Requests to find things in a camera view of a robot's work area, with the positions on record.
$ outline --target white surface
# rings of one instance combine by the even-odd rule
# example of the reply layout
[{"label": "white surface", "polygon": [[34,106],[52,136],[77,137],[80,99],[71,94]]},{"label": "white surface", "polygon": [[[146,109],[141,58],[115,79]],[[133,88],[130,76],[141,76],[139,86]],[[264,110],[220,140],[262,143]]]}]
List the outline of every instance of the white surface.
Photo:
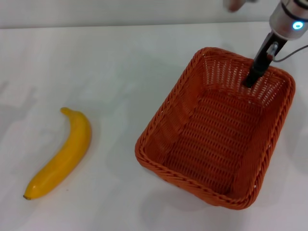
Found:
[{"label": "white surface", "polygon": [[[268,32],[268,23],[0,30],[0,230],[307,230],[308,50],[279,66],[297,82],[295,101],[250,208],[207,205],[134,155],[198,49],[253,57]],[[289,42],[280,57],[307,39]],[[89,117],[92,145],[54,191],[26,201],[28,181],[68,133],[62,106]]]},{"label": "white surface", "polygon": [[223,0],[0,0],[0,27],[268,21],[278,2],[260,0],[232,14]]}]

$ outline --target yellow banana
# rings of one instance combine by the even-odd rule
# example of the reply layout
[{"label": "yellow banana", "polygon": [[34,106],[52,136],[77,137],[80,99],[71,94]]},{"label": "yellow banana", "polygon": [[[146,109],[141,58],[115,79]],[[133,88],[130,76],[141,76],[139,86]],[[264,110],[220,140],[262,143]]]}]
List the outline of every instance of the yellow banana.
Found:
[{"label": "yellow banana", "polygon": [[42,197],[53,190],[77,166],[91,142],[91,124],[84,114],[61,108],[69,118],[71,131],[61,150],[30,181],[24,194],[27,200]]}]

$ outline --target orange basket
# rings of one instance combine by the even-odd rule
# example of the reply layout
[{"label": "orange basket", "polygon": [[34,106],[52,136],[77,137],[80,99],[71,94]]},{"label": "orange basket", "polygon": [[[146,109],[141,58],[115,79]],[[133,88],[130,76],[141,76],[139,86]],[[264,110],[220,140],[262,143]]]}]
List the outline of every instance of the orange basket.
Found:
[{"label": "orange basket", "polygon": [[244,209],[256,199],[295,93],[275,67],[251,89],[253,60],[198,51],[139,137],[145,168],[212,205]]}]

